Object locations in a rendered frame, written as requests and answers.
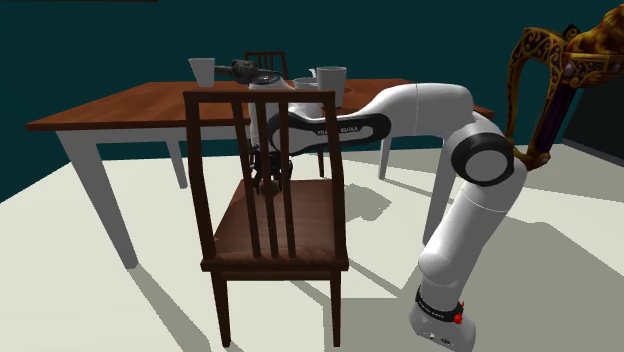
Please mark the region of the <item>brown wooden slatted chair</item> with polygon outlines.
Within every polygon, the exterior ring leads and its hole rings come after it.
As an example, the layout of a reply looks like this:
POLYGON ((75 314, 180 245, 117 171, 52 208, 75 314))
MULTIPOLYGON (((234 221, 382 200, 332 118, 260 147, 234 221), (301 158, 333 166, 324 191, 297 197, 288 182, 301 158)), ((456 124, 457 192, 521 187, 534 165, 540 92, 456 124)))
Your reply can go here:
POLYGON ((186 91, 189 181, 202 251, 210 273, 221 341, 231 344, 230 281, 327 280, 334 345, 341 343, 341 274, 346 249, 344 174, 332 91, 186 91), (321 103, 332 176, 294 180, 289 172, 288 105, 321 103), (211 223, 201 149, 200 106, 228 103, 243 178, 219 225, 211 223), (253 151, 260 150, 263 178, 255 179, 253 151), (269 171, 269 153, 281 154, 282 175, 269 171))

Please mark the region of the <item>white bowl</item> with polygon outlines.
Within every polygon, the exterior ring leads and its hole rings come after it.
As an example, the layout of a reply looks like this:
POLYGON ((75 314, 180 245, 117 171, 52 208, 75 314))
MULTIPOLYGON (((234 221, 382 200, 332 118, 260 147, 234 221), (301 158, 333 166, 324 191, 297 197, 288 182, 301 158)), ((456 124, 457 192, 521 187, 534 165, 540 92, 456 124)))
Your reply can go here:
POLYGON ((294 87, 297 90, 317 90, 318 89, 318 80, 317 73, 315 68, 310 68, 310 76, 309 77, 300 77, 293 80, 294 87))

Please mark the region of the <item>large white cup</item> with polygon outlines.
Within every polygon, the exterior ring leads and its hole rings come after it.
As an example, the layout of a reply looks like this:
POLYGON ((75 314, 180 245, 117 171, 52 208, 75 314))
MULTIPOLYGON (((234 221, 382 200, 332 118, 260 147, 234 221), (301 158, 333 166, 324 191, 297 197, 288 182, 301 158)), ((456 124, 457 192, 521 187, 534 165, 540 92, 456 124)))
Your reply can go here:
POLYGON ((342 66, 323 66, 316 68, 316 77, 319 90, 333 90, 335 92, 335 106, 342 107, 347 68, 342 66))

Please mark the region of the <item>dark grey long tool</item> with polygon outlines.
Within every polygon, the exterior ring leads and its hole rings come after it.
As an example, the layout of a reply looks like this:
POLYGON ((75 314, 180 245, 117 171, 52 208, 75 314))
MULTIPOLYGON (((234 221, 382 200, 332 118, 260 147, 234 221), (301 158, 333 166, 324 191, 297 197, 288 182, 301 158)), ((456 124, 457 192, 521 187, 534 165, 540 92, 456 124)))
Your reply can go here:
POLYGON ((229 66, 215 65, 214 75, 232 78, 243 85, 266 85, 281 79, 278 71, 261 69, 254 61, 240 59, 234 59, 229 66))

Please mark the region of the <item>small white cup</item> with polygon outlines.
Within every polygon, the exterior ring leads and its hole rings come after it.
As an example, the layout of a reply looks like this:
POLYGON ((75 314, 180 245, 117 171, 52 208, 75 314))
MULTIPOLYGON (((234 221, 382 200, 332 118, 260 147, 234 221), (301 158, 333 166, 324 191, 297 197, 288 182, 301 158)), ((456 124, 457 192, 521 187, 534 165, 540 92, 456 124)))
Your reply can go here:
POLYGON ((189 64, 199 87, 208 88, 214 86, 214 58, 190 58, 189 64))

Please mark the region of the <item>brown table with white legs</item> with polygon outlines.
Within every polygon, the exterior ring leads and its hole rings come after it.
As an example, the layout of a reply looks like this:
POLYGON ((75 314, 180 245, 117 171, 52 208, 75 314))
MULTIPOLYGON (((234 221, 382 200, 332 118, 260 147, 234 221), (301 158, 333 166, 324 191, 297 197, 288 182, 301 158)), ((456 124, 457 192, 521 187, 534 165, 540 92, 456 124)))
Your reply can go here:
MULTIPOLYGON (((180 187, 187 179, 179 144, 186 138, 183 94, 196 92, 193 82, 148 82, 26 124, 29 131, 53 131, 87 192, 123 265, 138 264, 117 200, 104 169, 100 144, 165 142, 180 187)), ((349 121, 366 114, 388 117, 389 128, 377 134, 382 142, 379 167, 386 168, 392 139, 403 136, 444 137, 459 130, 469 115, 488 120, 494 113, 472 102, 458 85, 411 83, 404 79, 351 79, 346 104, 337 116, 349 121)))

